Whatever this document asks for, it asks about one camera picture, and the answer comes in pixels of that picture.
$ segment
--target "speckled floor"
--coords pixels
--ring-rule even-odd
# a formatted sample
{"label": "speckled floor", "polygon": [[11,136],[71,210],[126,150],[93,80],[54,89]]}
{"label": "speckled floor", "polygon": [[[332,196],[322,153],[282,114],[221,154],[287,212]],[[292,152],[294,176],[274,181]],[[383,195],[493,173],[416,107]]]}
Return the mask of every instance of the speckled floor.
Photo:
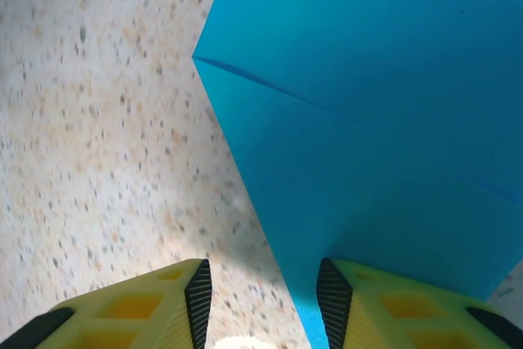
{"label": "speckled floor", "polygon": [[[209,257],[208,347],[307,348],[190,55],[212,0],[0,0],[0,340]],[[523,266],[491,301],[523,324]]]}

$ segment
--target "black rubber pad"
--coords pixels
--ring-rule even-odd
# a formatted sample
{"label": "black rubber pad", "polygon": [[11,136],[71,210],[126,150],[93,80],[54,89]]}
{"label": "black rubber pad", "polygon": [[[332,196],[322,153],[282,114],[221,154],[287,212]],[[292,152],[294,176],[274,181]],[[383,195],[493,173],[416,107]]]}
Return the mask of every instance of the black rubber pad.
{"label": "black rubber pad", "polygon": [[194,349],[204,349],[211,312],[212,281],[209,260],[204,259],[186,287],[187,315]]}
{"label": "black rubber pad", "polygon": [[351,310],[352,287],[328,258],[324,258],[320,264],[316,297],[329,339],[329,348],[343,349]]}
{"label": "black rubber pad", "polygon": [[36,349],[73,314],[72,308],[64,307],[39,315],[0,343],[0,349]]}
{"label": "black rubber pad", "polygon": [[467,312],[511,349],[523,349],[523,331],[507,318],[475,306],[467,307]]}

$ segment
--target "blue plastic sheet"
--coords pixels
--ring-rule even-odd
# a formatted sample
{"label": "blue plastic sheet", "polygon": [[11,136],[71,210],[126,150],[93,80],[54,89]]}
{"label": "blue plastic sheet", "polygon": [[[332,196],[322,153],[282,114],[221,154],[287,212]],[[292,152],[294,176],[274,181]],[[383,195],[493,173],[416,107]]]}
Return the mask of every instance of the blue plastic sheet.
{"label": "blue plastic sheet", "polygon": [[322,257],[478,298],[523,257],[523,0],[215,0],[194,62],[313,347]]}

